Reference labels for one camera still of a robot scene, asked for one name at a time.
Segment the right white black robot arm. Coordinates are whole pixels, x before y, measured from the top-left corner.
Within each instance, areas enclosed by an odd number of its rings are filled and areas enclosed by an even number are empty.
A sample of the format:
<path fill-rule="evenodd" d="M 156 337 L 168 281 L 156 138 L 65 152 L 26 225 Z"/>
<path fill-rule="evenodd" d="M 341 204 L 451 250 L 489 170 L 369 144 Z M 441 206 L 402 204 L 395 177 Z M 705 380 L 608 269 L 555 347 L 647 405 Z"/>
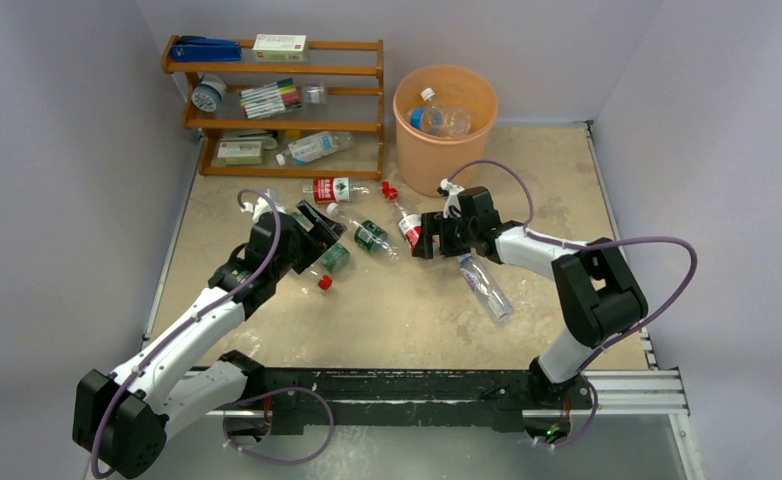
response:
<path fill-rule="evenodd" d="M 595 349 L 648 313 L 647 300 L 620 250 L 607 238 L 592 243 L 539 234 L 518 221 L 503 221 L 485 187 L 463 188 L 448 180 L 438 187 L 440 212 L 420 216 L 412 254 L 432 259 L 476 253 L 489 261 L 523 268 L 555 284 L 564 328 L 534 358 L 528 392 L 543 407 L 563 399 Z"/>

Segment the clear bottle blue label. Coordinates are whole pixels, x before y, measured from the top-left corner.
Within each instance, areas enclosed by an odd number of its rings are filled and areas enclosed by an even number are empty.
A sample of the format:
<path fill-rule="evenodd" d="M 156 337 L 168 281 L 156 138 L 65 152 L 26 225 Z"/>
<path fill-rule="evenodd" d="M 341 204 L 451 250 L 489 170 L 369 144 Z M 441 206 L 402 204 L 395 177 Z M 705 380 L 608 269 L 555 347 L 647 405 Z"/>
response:
<path fill-rule="evenodd" d="M 466 109 L 457 106 L 444 106 L 442 109 L 421 106 L 408 113 L 408 123 L 427 135 L 457 138 L 470 133 L 472 116 Z"/>

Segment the clear bottle purple label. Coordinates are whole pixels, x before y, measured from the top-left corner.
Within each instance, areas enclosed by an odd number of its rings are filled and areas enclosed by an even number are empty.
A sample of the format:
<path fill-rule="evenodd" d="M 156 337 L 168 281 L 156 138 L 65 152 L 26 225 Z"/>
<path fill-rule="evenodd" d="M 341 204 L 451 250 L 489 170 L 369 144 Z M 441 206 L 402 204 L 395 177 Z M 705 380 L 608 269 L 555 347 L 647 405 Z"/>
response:
<path fill-rule="evenodd" d="M 485 262 L 473 254 L 459 257 L 460 272 L 482 308 L 494 323 L 506 321 L 514 307 L 491 275 Z"/>

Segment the clear plastic bottle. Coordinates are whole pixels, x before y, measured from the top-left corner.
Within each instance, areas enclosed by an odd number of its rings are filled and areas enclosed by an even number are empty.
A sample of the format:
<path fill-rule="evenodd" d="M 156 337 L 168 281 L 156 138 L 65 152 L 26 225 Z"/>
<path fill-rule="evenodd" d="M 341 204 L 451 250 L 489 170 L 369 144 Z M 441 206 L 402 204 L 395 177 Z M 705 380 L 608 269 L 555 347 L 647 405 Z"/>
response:
<path fill-rule="evenodd" d="M 420 96 L 424 101 L 425 106 L 428 108 L 442 109 L 444 107 L 442 98 L 439 97 L 431 87 L 427 87 L 424 90 L 422 90 Z"/>

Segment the red label bottle red cap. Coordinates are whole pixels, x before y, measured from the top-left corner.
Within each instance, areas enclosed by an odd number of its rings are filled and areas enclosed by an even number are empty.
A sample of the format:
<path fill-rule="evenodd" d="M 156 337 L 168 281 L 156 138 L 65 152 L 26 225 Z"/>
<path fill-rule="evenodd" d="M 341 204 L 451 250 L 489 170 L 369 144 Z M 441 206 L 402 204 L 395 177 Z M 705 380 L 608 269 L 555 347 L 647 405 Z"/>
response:
<path fill-rule="evenodd" d="M 406 202 L 406 199 L 388 181 L 381 183 L 381 191 L 395 210 L 397 230 L 405 239 L 409 250 L 413 251 L 421 236 L 421 216 L 414 211 Z"/>

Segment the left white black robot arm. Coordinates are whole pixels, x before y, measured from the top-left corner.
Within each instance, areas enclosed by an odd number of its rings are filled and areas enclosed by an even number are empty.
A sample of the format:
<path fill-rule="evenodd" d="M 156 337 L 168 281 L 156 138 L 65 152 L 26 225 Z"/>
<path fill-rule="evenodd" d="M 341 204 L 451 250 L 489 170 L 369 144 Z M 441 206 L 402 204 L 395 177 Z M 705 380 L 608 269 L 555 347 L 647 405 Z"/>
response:
<path fill-rule="evenodd" d="M 247 242 L 238 245 L 191 306 L 167 330 L 109 373 L 88 372 L 78 383 L 72 437 L 90 454 L 95 479 L 134 479 L 148 470 L 166 443 L 221 406 L 251 409 L 278 395 L 314 397 L 328 421 L 329 403 L 316 391 L 287 384 L 240 352 L 206 370 L 189 372 L 201 356 L 248 320 L 290 272 L 312 267 L 346 226 L 301 201 L 281 210 L 268 197 L 252 208 Z"/>

